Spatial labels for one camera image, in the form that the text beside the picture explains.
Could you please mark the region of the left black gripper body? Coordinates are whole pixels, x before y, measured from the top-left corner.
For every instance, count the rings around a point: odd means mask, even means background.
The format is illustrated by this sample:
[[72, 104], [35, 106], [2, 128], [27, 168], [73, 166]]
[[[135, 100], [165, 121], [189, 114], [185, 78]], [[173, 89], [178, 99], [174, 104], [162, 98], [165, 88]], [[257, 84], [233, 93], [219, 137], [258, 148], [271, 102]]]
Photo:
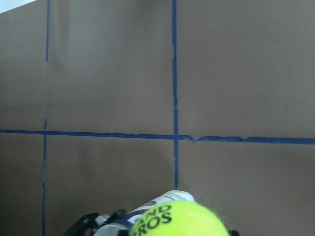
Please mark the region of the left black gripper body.
[[113, 223], [121, 216], [126, 214], [126, 209], [119, 209], [113, 214], [100, 215], [98, 213], [90, 213], [82, 216], [77, 220], [65, 233], [65, 236], [84, 236], [87, 231], [93, 236], [102, 226]]

